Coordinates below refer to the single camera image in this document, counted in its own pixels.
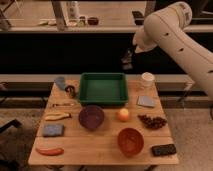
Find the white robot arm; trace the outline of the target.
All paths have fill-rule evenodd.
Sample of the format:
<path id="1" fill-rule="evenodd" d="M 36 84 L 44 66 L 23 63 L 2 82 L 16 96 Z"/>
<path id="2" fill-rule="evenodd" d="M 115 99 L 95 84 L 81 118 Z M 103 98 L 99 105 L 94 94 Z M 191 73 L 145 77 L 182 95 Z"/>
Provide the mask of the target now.
<path id="1" fill-rule="evenodd" d="M 183 1 L 153 12 L 134 34 L 135 52 L 159 46 L 213 99 L 213 53 L 183 31 L 191 20 L 191 7 Z"/>

